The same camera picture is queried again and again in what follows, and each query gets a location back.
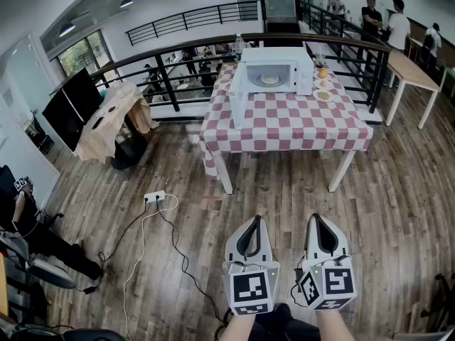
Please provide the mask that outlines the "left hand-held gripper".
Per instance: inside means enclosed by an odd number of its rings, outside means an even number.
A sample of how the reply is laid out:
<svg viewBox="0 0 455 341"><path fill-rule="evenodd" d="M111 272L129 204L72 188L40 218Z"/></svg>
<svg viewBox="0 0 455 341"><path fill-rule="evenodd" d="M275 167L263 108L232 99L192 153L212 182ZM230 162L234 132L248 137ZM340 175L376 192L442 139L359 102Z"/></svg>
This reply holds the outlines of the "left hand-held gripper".
<svg viewBox="0 0 455 341"><path fill-rule="evenodd" d="M280 271L279 262L273 259L267 224L260 215L240 225L229 237L222 278L233 315L273 311Z"/></svg>

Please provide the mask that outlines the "white microwave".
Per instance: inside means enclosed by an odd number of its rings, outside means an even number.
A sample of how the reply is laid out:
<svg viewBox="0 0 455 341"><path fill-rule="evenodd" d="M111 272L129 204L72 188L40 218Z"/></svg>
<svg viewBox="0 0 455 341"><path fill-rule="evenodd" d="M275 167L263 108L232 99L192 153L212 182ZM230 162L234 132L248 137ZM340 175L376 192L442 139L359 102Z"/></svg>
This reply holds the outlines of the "white microwave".
<svg viewBox="0 0 455 341"><path fill-rule="evenodd" d="M278 75L279 83L265 86L261 75ZM240 129L245 118L247 100L256 93L312 94L314 62L305 48L245 48L237 65L228 96L234 127Z"/></svg>

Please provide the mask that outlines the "person's right forearm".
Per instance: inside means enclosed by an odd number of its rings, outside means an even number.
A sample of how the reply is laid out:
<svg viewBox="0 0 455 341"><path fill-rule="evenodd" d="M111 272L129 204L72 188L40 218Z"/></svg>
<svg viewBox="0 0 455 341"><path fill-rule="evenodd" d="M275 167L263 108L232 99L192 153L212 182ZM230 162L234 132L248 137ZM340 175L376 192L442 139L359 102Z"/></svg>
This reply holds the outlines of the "person's right forearm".
<svg viewBox="0 0 455 341"><path fill-rule="evenodd" d="M321 341L355 341L337 310L316 311Z"/></svg>

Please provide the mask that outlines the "person's left forearm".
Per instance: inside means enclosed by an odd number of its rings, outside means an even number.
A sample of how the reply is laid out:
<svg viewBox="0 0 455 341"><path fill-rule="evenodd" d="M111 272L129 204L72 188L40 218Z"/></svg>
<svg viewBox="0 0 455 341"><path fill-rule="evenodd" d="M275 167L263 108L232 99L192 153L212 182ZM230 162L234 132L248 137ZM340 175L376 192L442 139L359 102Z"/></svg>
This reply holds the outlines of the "person's left forearm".
<svg viewBox="0 0 455 341"><path fill-rule="evenodd" d="M248 341L255 317L255 314L235 315L223 331L219 341Z"/></svg>

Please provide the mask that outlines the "person's black trousers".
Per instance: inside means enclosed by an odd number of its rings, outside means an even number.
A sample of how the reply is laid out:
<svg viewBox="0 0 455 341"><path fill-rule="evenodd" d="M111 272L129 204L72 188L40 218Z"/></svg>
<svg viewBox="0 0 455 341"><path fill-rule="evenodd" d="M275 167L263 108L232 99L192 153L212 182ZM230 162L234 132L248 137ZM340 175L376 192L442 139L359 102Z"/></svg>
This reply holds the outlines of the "person's black trousers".
<svg viewBox="0 0 455 341"><path fill-rule="evenodd" d="M272 312L256 315L248 341L321 341L321 336L316 326L297 320L286 303L279 303Z"/></svg>

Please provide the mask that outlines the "black chair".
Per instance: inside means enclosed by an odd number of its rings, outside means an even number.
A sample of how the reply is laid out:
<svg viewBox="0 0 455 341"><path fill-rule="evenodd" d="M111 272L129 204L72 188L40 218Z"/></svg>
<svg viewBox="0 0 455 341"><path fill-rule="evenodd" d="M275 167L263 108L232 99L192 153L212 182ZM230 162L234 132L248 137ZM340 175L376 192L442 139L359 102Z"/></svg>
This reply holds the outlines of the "black chair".
<svg viewBox="0 0 455 341"><path fill-rule="evenodd" d="M422 318L428 319L431 332L455 327L455 273L449 281L443 274L437 274L435 280L440 289L430 305L420 313Z"/></svg>

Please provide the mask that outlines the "table with checkered cloth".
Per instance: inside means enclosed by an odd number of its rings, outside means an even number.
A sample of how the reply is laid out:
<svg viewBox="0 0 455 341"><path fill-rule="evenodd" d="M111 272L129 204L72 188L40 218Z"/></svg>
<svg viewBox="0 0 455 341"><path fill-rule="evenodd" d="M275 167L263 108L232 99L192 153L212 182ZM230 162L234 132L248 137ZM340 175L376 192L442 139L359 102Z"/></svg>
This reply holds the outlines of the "table with checkered cloth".
<svg viewBox="0 0 455 341"><path fill-rule="evenodd" d="M209 178L219 178L213 158L224 153L368 149L373 128L360 119L353 100L333 73L329 75L332 102L294 93L251 94L242 128L236 129L228 93L223 89L232 82L236 69L235 64L221 67L200 131Z"/></svg>

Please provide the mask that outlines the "black round table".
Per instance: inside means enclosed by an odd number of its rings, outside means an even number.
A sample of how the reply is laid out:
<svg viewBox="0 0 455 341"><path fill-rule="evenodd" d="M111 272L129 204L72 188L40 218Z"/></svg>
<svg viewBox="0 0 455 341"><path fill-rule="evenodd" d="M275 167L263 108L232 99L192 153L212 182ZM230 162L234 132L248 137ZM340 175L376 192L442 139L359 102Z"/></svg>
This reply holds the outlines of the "black round table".
<svg viewBox="0 0 455 341"><path fill-rule="evenodd" d="M116 170L135 166L144 155L147 147L145 137L138 132L128 115L124 117L124 124L128 128L130 136L121 142L117 139L114 140L115 152L110 164Z"/></svg>

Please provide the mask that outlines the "side table with beige cloth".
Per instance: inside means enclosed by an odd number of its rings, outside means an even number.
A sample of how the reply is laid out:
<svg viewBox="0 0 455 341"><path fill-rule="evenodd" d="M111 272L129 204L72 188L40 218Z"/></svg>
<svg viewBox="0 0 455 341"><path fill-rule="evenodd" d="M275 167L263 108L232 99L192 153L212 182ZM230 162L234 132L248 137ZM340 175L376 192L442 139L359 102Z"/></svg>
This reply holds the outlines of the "side table with beige cloth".
<svg viewBox="0 0 455 341"><path fill-rule="evenodd" d="M140 134L147 134L159 126L151 118L151 109L141 90L132 82L123 82L106 90L107 94L100 108L84 125L74 156L83 161L96 159L105 163L106 158L113 157L114 140L124 123L126 115L132 120ZM107 114L110 107L117 107L115 112ZM99 117L104 117L100 125L92 130Z"/></svg>

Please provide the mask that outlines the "black railing with wooden handrail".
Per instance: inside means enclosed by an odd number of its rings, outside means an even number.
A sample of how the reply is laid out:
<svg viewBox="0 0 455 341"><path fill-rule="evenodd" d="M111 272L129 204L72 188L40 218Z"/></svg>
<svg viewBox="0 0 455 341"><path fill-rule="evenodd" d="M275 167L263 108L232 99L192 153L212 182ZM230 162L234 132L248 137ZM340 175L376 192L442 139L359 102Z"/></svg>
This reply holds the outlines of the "black railing with wooden handrail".
<svg viewBox="0 0 455 341"><path fill-rule="evenodd" d="M335 73L340 76L354 77L356 80L364 78L370 81L369 88L364 87L346 87L348 91L365 92L368 94L367 100L363 104L369 106L369 112L373 113L380 96L380 90L382 83L384 82L385 72L387 70L387 64L391 58L391 50L383 44L371 43L363 40L347 39L338 36L322 36L317 34L308 33L247 33L242 36L244 41L253 43L263 43L267 47L291 47L297 43L326 43L328 45L338 46L338 52L334 55L327 55L327 60L335 60L342 62L348 68L348 72ZM133 55L129 58L120 60L119 62L109 63L107 66L99 69L98 71L91 73L90 77L95 83L96 87L109 87L109 85L116 81L125 80L127 78L147 73L150 71L149 67L143 70L138 70L127 75L120 75L119 77L107 80L105 73L115 71L121 67L137 63L139 61L154 58L158 65L157 70L159 72L159 78L157 80L151 80L140 86L148 87L154 83L162 83L166 87L162 91L153 93L154 96L159 94L166 94L170 100L164 102L165 105L173 105L174 109L178 112L180 110L180 102L176 99L176 93L190 92L192 89L174 89L171 86L171 82L175 80L174 77L168 76L168 69L175 68L180 65L186 65L187 62L180 60L176 63L165 64L162 60L162 55L166 53L175 53L181 50L193 50L199 47L206 47L209 45L221 45L233 43L235 41L234 35L228 36L216 36L205 39L191 40L185 43L179 43L177 45L171 45L168 47L157 48L149 50L144 53Z"/></svg>

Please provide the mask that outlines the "long light wooden table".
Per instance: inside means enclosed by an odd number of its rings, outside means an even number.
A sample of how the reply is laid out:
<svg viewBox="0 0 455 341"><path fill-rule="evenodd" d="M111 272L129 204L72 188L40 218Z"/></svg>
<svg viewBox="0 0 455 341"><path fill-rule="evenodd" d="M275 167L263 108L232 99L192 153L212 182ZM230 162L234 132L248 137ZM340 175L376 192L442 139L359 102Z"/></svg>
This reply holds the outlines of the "long light wooden table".
<svg viewBox="0 0 455 341"><path fill-rule="evenodd" d="M429 103L423 113L423 116L418 124L418 129L422 129L425 125L427 118L434 106L437 95L439 94L439 87L437 84L414 62L412 62L405 55L401 54L398 50L391 50L388 58L387 68L390 69L392 77L389 81L389 88L392 87L395 77L399 80L397 92L395 93L394 100L390 112L385 121L386 126L390 126L394 118L397 107L401 101L402 94L406 85L420 87L429 90L432 95Z"/></svg>

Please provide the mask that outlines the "grey office chair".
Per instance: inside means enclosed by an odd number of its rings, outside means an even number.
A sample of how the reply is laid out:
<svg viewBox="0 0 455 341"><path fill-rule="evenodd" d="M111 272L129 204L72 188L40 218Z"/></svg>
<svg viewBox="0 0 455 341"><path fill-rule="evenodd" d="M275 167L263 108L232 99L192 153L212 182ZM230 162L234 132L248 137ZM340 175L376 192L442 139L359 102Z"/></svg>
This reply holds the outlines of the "grey office chair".
<svg viewBox="0 0 455 341"><path fill-rule="evenodd" d="M74 280L65 270L42 259L32 258L27 243L20 236L8 238L0 234L0 253L4 257L4 263L9 260L19 271L31 275L33 279L58 288L70 290L76 288ZM8 299L9 311L15 309L21 311L25 318L39 318L43 322L47 320L50 302L39 283L28 285L7 273L6 282L7 298L9 286L30 296L29 307ZM27 320L18 322L10 315L8 317L0 315L0 341L77 341L71 334L72 331L73 328L66 325L47 326L30 323Z"/></svg>

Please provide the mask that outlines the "black metal railing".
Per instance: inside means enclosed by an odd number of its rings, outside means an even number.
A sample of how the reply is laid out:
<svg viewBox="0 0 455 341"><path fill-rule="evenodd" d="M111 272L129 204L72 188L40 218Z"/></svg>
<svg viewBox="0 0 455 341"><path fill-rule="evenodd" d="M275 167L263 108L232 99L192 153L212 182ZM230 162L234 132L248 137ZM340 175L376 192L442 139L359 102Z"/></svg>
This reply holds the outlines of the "black metal railing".
<svg viewBox="0 0 455 341"><path fill-rule="evenodd" d="M306 24L305 30L320 36L359 40L360 27L343 18L336 18L331 12L310 4L307 0L295 0L296 14L299 21ZM338 57L338 63L343 61L347 67L360 69L357 59L358 48L341 43L327 43L331 55Z"/></svg>
<svg viewBox="0 0 455 341"><path fill-rule="evenodd" d="M258 18L259 7L256 1L234 2L176 13L130 29L125 34L131 46L135 46L144 41L192 28L217 23L253 21Z"/></svg>

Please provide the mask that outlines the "light wooden desk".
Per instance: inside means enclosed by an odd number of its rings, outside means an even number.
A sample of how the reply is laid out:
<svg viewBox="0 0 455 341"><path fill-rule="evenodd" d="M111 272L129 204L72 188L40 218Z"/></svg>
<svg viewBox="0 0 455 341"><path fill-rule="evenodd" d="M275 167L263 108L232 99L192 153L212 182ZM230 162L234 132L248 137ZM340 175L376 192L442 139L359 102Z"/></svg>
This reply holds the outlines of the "light wooden desk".
<svg viewBox="0 0 455 341"><path fill-rule="evenodd" d="M0 315L8 317L9 305L7 298L7 282L4 257L0 253Z"/></svg>

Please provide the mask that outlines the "large window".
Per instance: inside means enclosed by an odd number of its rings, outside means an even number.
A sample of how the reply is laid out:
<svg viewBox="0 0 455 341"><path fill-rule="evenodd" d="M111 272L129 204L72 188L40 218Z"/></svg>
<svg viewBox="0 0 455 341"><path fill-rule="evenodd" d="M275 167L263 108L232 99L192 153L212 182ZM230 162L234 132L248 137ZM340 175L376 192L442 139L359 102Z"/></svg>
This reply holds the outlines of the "large window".
<svg viewBox="0 0 455 341"><path fill-rule="evenodd" d="M90 74L112 61L101 30L84 37L50 60L55 72L69 77L83 68Z"/></svg>

